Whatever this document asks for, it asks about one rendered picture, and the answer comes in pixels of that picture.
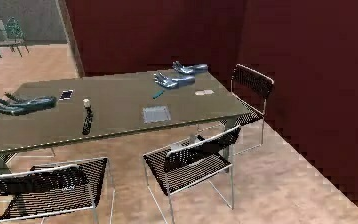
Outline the grey flat tablet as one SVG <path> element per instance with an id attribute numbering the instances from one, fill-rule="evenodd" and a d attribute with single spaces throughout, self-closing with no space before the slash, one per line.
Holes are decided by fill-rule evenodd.
<path id="1" fill-rule="evenodd" d="M 170 111 L 167 106 L 147 107 L 143 109 L 143 120 L 145 123 L 169 121 Z"/>

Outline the pale blue hand sculpture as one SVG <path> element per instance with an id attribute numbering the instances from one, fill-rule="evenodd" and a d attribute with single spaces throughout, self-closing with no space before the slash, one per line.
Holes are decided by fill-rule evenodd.
<path id="1" fill-rule="evenodd" d="M 202 72 L 208 71 L 207 64 L 195 64 L 190 66 L 184 66 L 179 61 L 174 61 L 172 63 L 172 68 L 183 75 L 195 75 Z"/>
<path id="2" fill-rule="evenodd" d="M 154 73 L 153 76 L 155 83 L 166 89 L 177 89 L 191 85 L 195 82 L 194 76 L 180 76 L 178 78 L 170 78 L 161 72 Z"/>

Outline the black mesh metal chair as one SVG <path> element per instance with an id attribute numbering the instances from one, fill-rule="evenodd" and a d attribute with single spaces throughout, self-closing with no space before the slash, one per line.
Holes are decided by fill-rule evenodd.
<path id="1" fill-rule="evenodd" d="M 100 224 L 97 207 L 105 179 L 111 179 L 107 157 L 37 164 L 26 172 L 0 175 L 0 224 L 89 210 Z"/>
<path id="2" fill-rule="evenodd" d="M 203 182 L 208 182 L 233 210 L 235 207 L 233 159 L 223 157 L 220 152 L 236 143 L 240 131 L 241 127 L 237 125 L 209 138 L 198 133 L 193 138 L 188 137 L 142 155 L 146 186 L 165 224 L 169 223 L 149 184 L 148 170 L 151 171 L 162 193 L 168 198 L 172 224 L 176 224 L 172 196 Z M 229 171 L 230 174 L 230 201 L 211 181 L 212 177 L 223 171 Z"/>
<path id="3" fill-rule="evenodd" d="M 239 97 L 234 92 L 234 85 L 239 83 L 240 85 L 244 85 L 256 93 L 263 99 L 263 109 L 259 110 L 249 104 L 248 102 L 244 101 L 241 97 Z M 274 80 L 267 75 L 252 69 L 246 65 L 236 64 L 231 75 L 230 80 L 230 91 L 231 94 L 237 98 L 242 105 L 246 107 L 248 113 L 240 115 L 235 120 L 232 119 L 224 119 L 220 121 L 220 124 L 224 127 L 229 127 L 231 124 L 239 125 L 239 126 L 246 126 L 249 124 L 253 124 L 255 122 L 260 121 L 260 136 L 259 136 L 259 143 L 243 149 L 237 152 L 237 155 L 242 154 L 244 152 L 253 150 L 257 147 L 261 147 L 264 143 L 264 126 L 265 126 L 265 116 L 266 116 L 266 105 L 267 100 L 273 90 Z"/>

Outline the olive green table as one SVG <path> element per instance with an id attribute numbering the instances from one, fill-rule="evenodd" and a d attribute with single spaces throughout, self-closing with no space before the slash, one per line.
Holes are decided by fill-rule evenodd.
<path id="1" fill-rule="evenodd" d="M 177 128 L 222 119 L 235 120 L 248 112 L 237 98 L 210 73 L 196 76 L 194 84 L 168 90 L 157 99 L 160 90 L 151 71 L 50 80 L 22 84 L 20 96 L 60 96 L 64 90 L 74 93 L 69 100 L 50 110 L 23 116 L 0 115 L 0 155 L 48 147 L 114 138 L 140 132 Z M 211 95 L 197 96 L 196 91 L 213 90 Z M 89 99 L 93 112 L 90 133 L 82 134 Z M 167 106 L 169 121 L 145 123 L 143 109 Z M 0 174 L 10 169 L 0 158 Z"/>

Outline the black bottle with pale cap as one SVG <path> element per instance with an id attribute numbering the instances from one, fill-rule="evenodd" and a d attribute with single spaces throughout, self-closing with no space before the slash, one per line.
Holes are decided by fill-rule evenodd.
<path id="1" fill-rule="evenodd" d="M 82 129 L 82 134 L 83 135 L 88 135 L 90 133 L 91 130 L 91 126 L 92 126 L 92 121 L 93 121 L 93 112 L 91 109 L 91 103 L 89 99 L 84 99 L 83 100 L 83 106 L 86 110 L 86 117 L 83 123 L 83 129 Z"/>

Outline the dark teal hand sculpture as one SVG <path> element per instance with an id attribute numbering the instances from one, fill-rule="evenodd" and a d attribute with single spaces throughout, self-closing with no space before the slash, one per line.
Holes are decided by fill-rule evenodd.
<path id="1" fill-rule="evenodd" d="M 9 92 L 4 95 L 7 100 L 0 98 L 0 114 L 21 116 L 37 111 L 52 109 L 58 99 L 54 96 L 41 96 L 35 98 L 21 98 Z"/>

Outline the grey chair with green back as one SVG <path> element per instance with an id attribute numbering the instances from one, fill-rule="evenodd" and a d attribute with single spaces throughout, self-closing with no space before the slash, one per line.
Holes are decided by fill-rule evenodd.
<path id="1" fill-rule="evenodd" d="M 19 55 L 22 55 L 19 49 L 20 46 L 24 46 L 26 51 L 29 51 L 26 44 L 25 33 L 15 17 L 11 17 L 7 20 L 2 31 L 6 33 L 6 37 L 0 41 L 0 47 L 8 47 L 12 52 L 18 52 Z"/>

